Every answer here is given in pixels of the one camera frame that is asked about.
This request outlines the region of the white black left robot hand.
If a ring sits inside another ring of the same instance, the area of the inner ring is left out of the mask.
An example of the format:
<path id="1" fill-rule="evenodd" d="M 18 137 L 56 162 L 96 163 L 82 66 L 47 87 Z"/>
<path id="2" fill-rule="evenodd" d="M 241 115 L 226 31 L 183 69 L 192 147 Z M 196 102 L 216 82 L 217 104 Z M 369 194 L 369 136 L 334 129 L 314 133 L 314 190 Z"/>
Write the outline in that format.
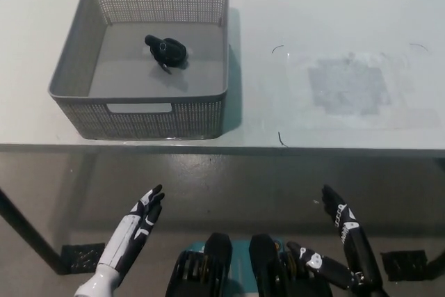
<path id="1" fill-rule="evenodd" d="M 143 249 L 162 211 L 165 194 L 159 184 L 149 190 L 120 221 L 100 257 L 98 265 L 119 273 L 121 279 Z"/>

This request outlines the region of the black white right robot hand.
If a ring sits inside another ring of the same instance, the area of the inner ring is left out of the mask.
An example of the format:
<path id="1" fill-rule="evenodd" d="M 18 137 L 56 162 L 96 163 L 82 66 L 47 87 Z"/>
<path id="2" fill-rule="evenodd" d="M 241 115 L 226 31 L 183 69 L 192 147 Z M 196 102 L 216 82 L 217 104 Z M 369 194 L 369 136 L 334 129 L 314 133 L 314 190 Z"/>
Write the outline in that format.
<path id="1" fill-rule="evenodd" d="M 293 258 L 310 273 L 354 296 L 387 296 L 371 244 L 350 205 L 327 184 L 321 193 L 324 210 L 337 229 L 347 264 L 289 241 L 286 246 Z"/>

